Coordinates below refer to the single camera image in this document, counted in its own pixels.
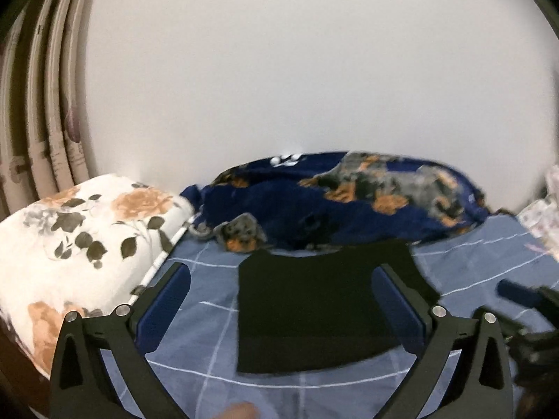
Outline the right hand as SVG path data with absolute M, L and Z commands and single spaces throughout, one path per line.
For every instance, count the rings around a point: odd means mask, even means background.
M 235 403 L 226 407 L 214 419 L 260 419 L 259 409 L 250 402 Z

